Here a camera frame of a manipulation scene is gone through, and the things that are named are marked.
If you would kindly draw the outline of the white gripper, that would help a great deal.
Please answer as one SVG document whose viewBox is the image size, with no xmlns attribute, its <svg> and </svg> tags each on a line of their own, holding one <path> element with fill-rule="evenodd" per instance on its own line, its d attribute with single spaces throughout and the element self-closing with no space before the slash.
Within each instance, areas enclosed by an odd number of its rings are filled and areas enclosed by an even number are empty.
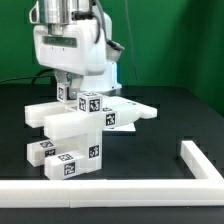
<svg viewBox="0 0 224 224">
<path fill-rule="evenodd" d="M 58 84 L 77 98 L 82 76 L 102 75 L 125 48 L 111 40 L 112 21 L 97 6 L 34 6 L 32 24 L 38 63 L 51 67 Z"/>
</svg>

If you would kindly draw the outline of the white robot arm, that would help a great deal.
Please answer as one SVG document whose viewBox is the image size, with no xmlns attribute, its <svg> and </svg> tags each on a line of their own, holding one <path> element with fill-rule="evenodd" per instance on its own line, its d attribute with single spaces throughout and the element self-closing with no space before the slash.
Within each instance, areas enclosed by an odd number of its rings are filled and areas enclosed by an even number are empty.
<svg viewBox="0 0 224 224">
<path fill-rule="evenodd" d="M 37 61 L 54 70 L 60 101 L 121 87 L 117 61 L 124 47 L 112 40 L 112 21 L 99 0 L 37 0 L 29 20 Z"/>
</svg>

